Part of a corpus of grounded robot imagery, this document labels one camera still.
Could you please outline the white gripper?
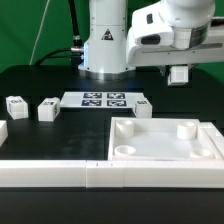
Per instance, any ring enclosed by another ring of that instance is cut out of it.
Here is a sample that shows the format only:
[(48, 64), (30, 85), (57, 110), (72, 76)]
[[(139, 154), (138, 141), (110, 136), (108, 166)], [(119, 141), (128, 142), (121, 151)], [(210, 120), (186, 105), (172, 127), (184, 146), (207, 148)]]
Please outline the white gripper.
[(170, 46), (143, 46), (134, 42), (129, 30), (126, 61), (136, 67), (159, 66), (162, 76), (169, 76), (169, 65), (185, 65), (192, 71), (201, 63), (224, 62), (224, 26), (211, 27), (207, 39), (199, 46), (178, 50)]

